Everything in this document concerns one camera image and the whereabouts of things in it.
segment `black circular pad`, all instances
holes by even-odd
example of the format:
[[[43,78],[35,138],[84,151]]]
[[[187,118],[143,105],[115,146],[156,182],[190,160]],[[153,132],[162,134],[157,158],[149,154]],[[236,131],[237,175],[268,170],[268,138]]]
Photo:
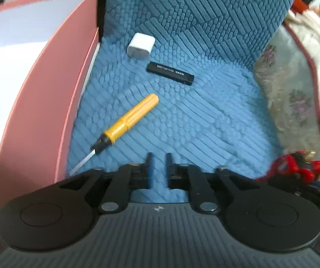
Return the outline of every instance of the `black circular pad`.
[[[256,216],[263,224],[276,228],[290,226],[298,218],[295,209],[286,204],[265,204],[257,209]]]
[[[49,187],[16,198],[0,210],[3,243],[26,251],[68,246],[91,228],[93,211],[79,192]]]
[[[257,250],[286,253],[308,247],[320,233],[320,210],[274,188],[242,191],[225,214],[229,232]]]
[[[21,212],[21,219],[27,225],[42,227],[55,224],[62,214],[62,209],[55,204],[36,203]]]

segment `logo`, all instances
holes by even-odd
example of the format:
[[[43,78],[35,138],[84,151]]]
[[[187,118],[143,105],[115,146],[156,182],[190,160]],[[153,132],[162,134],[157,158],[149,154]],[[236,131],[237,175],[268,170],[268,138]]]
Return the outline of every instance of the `logo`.
[[[163,210],[163,207],[162,206],[158,206],[158,207],[155,207],[154,210],[159,213],[161,210]]]

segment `black usb drive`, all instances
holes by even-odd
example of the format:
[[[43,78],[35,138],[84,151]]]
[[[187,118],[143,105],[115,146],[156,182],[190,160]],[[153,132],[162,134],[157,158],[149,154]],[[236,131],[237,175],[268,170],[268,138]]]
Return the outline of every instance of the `black usb drive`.
[[[195,78],[193,75],[191,75],[187,72],[184,72],[184,71],[178,70],[178,69],[174,69],[172,67],[169,67],[169,66],[166,66],[163,64],[159,64],[159,63],[156,63],[153,61],[147,65],[146,71],[170,78],[174,81],[178,81],[178,82],[181,82],[181,83],[189,85],[189,86],[192,85],[193,80]]]

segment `screwdriver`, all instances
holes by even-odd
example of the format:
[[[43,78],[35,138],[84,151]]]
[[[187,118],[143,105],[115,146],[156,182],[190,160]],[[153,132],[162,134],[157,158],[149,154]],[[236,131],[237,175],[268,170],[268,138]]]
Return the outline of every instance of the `screwdriver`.
[[[158,102],[158,96],[155,94],[150,94],[119,120],[117,120],[113,126],[100,135],[98,140],[91,146],[91,152],[70,171],[69,175],[74,175],[74,173],[78,171],[79,168],[81,168],[95,154],[99,154],[104,149],[114,144],[121,135],[123,135],[132,126],[139,122],[143,116],[150,112]]]

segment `ribbed gray surface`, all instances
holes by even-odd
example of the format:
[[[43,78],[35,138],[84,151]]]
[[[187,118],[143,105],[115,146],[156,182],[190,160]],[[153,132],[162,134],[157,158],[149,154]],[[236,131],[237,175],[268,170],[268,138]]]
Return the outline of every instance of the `ribbed gray surface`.
[[[6,249],[0,254],[0,268],[31,267],[320,268],[320,257],[311,249],[255,251],[233,239],[218,218],[198,214],[188,203],[132,203],[122,213],[102,216],[71,247],[50,253]]]

